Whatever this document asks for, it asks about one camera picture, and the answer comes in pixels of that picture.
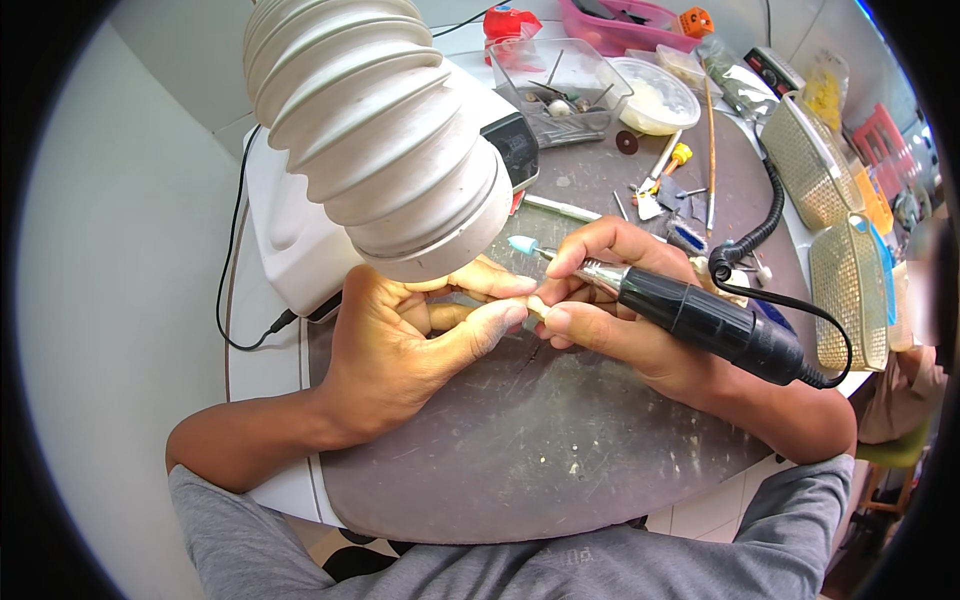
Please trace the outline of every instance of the pink plastic tray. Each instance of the pink plastic tray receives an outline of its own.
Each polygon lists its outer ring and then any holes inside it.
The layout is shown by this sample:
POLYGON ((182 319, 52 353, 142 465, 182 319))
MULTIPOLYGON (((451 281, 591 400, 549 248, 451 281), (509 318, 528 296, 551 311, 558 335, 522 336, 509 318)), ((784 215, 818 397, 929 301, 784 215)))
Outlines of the pink plastic tray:
POLYGON ((570 0, 559 1, 566 34, 586 40, 605 57, 622 57, 628 48, 653 52, 657 50, 657 44, 689 52, 700 43, 696 37, 681 36, 661 29, 677 15, 656 4, 603 0, 602 3, 612 12, 628 10, 651 19, 648 25, 637 25, 589 16, 578 11, 570 0))

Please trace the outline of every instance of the fingernail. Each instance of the fingernail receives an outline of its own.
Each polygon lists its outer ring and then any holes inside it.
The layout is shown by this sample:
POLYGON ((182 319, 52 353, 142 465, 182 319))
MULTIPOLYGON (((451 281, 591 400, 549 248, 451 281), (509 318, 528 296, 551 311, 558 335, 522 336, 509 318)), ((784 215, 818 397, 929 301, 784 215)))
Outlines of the fingernail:
POLYGON ((511 306, 507 309, 506 314, 504 314, 503 319, 506 321, 508 327, 513 327, 514 325, 523 323, 523 320, 527 318, 527 307, 522 304, 516 306, 511 306))
POLYGON ((566 333, 570 329, 570 313, 551 308, 546 314, 546 326, 554 333, 566 333))

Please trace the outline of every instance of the scratched surface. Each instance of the scratched surface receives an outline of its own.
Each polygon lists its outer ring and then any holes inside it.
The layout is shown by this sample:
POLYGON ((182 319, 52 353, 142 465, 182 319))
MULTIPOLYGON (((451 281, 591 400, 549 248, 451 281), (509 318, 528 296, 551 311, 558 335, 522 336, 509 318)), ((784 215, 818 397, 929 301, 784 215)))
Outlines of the scratched surface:
MULTIPOLYGON (((717 115, 717 227, 738 238, 763 219, 771 187, 749 141, 717 115)), ((641 138, 623 156, 608 139, 541 151, 533 193, 616 213, 630 202, 665 138, 641 138)), ((707 123, 684 133, 694 152, 675 179, 707 180, 707 123)), ((631 214, 637 223, 636 214, 631 214)), ((542 278, 545 264, 509 249, 523 233, 556 245, 579 223, 522 206, 488 249, 515 273, 542 278)), ((661 224, 646 223, 656 229, 661 224)), ((770 289, 805 300, 784 224, 762 246, 770 289)), ((807 348, 813 322, 784 310, 807 348)), ((531 318, 459 373, 423 409, 373 444, 322 455, 330 503, 353 531, 392 540, 485 543, 570 535, 621 523, 704 492, 771 450, 744 431, 660 396, 630 368, 579 348, 554 350, 531 318)), ((329 364, 333 323, 310 325, 310 378, 329 364)), ((808 356, 815 356, 808 350, 808 356)))

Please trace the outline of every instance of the black cable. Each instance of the black cable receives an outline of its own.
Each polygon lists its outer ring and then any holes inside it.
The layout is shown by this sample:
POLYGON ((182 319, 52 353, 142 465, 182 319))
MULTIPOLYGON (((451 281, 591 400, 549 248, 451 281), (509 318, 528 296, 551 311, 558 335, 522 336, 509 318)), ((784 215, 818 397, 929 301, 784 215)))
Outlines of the black cable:
POLYGON ((260 345, 263 344, 263 341, 267 339, 267 336, 271 333, 277 333, 283 327, 292 323, 297 315, 294 314, 294 311, 289 308, 283 311, 283 314, 274 321, 274 324, 270 325, 270 328, 263 332, 263 335, 260 336, 260 339, 257 340, 256 344, 252 346, 240 346, 233 340, 229 338, 227 333, 224 331, 224 326, 220 323, 220 300, 224 294, 224 281, 227 279, 227 270, 230 266, 230 257, 233 256, 233 237, 236 234, 237 229, 237 215, 240 214, 240 201, 243 199, 243 180, 244 175, 247 172, 247 156, 250 154, 250 147, 253 145, 253 140, 256 138, 256 135, 260 133, 261 126, 257 125, 253 128, 253 133, 250 134, 250 139, 247 140, 247 147, 243 151, 243 160, 240 162, 240 184, 237 187, 237 202, 233 206, 233 220, 230 222, 230 242, 227 246, 227 260, 224 261, 224 271, 220 274, 220 285, 217 287, 217 329, 220 330, 220 335, 223 336, 224 340, 228 344, 237 348, 238 350, 253 350, 260 348, 260 345))
POLYGON ((467 25, 468 23, 472 23, 473 21, 477 20, 478 18, 480 18, 480 17, 483 16, 484 14, 487 14, 487 11, 489 11, 490 9, 495 9, 496 7, 502 7, 503 5, 507 4, 508 2, 510 2, 510 0, 503 0, 503 2, 497 2, 496 4, 494 4, 494 5, 491 6, 491 7, 486 7, 484 10, 478 12, 477 14, 475 14, 474 16, 472 16, 471 18, 469 18, 469 19, 467 19, 466 21, 464 21, 463 23, 461 23, 460 25, 454 25, 454 26, 451 27, 450 29, 444 29, 443 31, 439 32, 438 34, 434 34, 433 37, 436 38, 436 37, 440 37, 440 36, 445 36, 445 35, 449 34, 450 32, 455 32, 455 31, 457 31, 458 29, 460 29, 461 27, 463 27, 464 25, 467 25))
MULTIPOLYGON (((756 137, 756 141, 762 147, 763 143, 760 141, 759 136, 756 137)), ((843 336, 844 344, 847 346, 847 366, 844 367, 843 372, 832 379, 827 379, 823 373, 816 371, 810 367, 809 364, 804 363, 804 370, 797 377, 803 383, 814 388, 835 388, 840 385, 840 382, 843 381, 847 376, 847 373, 850 372, 850 366, 853 360, 853 346, 851 344, 850 337, 848 337, 843 326, 840 325, 840 323, 838 323, 832 315, 830 315, 826 310, 823 310, 822 308, 809 302, 804 302, 803 300, 797 300, 795 298, 790 298, 789 296, 781 296, 780 294, 774 294, 773 292, 755 290, 749 287, 740 287, 739 285, 730 285, 726 283, 727 279, 730 278, 734 268, 733 265, 736 263, 736 261, 746 256, 751 250, 759 246, 763 240, 767 239, 767 237, 774 232, 774 229, 777 228, 777 223, 780 222, 780 216, 783 213, 783 205, 786 202, 786 197, 783 193, 783 183, 780 181, 780 176, 777 174, 777 169, 774 167, 774 164, 771 162, 769 157, 763 159, 763 166, 767 170, 767 177, 770 178, 770 185, 774 188, 774 197, 770 202, 770 212, 767 214, 767 218, 763 221, 763 223, 756 226, 752 231, 744 235, 740 241, 718 246, 714 248, 712 252, 710 252, 710 258, 708 262, 710 276, 713 279, 714 285, 724 292, 736 294, 745 298, 753 298, 754 300, 764 300, 772 304, 779 304, 781 306, 802 310, 803 312, 810 313, 811 315, 827 320, 833 326, 839 329, 840 335, 843 336)))
POLYGON ((770 43, 770 0, 763 0, 767 5, 767 48, 773 47, 770 43))

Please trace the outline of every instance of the yellow cap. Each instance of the yellow cap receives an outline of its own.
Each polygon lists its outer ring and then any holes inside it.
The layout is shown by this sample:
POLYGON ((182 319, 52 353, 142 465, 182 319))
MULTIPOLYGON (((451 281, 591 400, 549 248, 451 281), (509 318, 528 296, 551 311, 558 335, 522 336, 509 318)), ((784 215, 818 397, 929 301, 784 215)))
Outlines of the yellow cap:
POLYGON ((673 149, 673 154, 670 155, 671 158, 677 161, 678 165, 686 163, 692 156, 693 151, 683 143, 677 144, 677 147, 673 149))

